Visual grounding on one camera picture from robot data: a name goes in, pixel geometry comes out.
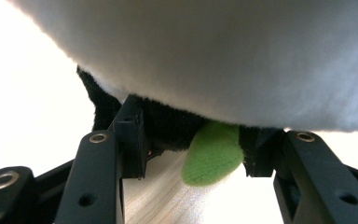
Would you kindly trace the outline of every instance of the black plush fabric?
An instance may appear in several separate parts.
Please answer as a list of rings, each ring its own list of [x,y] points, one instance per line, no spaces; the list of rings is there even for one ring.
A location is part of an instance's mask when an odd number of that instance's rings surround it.
[[[121,108],[121,103],[118,99],[103,91],[90,73],[79,66],[77,67],[77,73],[89,93],[89,98],[95,105],[95,118],[92,130],[106,130]]]
[[[121,108],[120,102],[107,94],[95,82],[92,75],[78,66],[77,73],[82,79],[89,98],[95,105],[93,131],[105,130]],[[152,143],[153,153],[163,150],[187,149],[205,118],[173,109],[156,101],[143,99],[142,109],[145,117],[145,133]]]

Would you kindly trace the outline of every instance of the green plush fabric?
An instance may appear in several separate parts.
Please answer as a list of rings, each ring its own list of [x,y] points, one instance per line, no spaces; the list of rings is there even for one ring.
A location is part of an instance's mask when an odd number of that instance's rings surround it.
[[[243,162],[239,126],[209,122],[194,136],[188,149],[182,178],[194,187],[211,185]]]

